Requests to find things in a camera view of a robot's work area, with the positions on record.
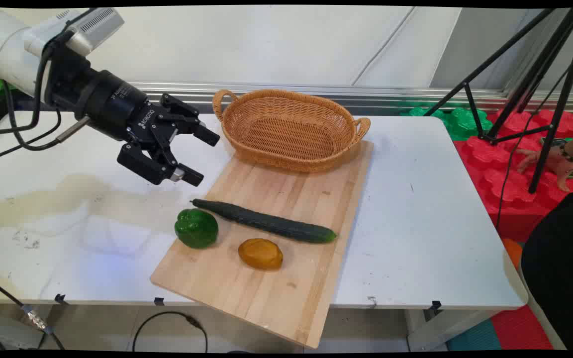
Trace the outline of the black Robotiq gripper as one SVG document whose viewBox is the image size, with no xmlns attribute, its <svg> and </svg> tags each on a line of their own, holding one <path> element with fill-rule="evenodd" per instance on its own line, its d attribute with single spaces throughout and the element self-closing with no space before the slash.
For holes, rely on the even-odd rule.
<svg viewBox="0 0 573 358">
<path fill-rule="evenodd" d="M 198 118 L 197 108 L 163 93 L 160 107 L 132 84 L 107 70 L 96 71 L 82 55 L 68 47 L 50 57 L 45 93 L 46 104 L 75 114 L 76 120 L 89 117 L 88 125 L 117 141 L 137 140 L 146 146 L 156 144 L 152 124 L 169 124 L 178 134 L 191 134 L 214 147 L 220 136 Z M 204 175 L 178 162 L 169 147 L 156 147 L 145 155 L 142 147 L 128 143 L 121 147 L 117 161 L 153 185 L 164 180 L 184 181 L 199 186 Z"/>
</svg>

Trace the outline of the bystander bare hand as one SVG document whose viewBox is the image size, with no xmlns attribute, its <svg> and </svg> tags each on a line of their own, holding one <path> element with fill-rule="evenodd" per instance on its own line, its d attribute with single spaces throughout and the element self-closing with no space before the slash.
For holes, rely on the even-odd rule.
<svg viewBox="0 0 573 358">
<path fill-rule="evenodd" d="M 524 156 L 521 163 L 517 166 L 519 173 L 524 173 L 530 166 L 536 165 L 541 158 L 540 151 L 517 149 L 516 153 Z M 555 173 L 559 189 L 564 192 L 569 192 L 570 188 L 567 186 L 567 179 L 573 172 L 573 161 L 570 161 L 567 156 L 564 156 L 559 146 L 550 148 L 545 166 L 550 172 Z"/>
</svg>

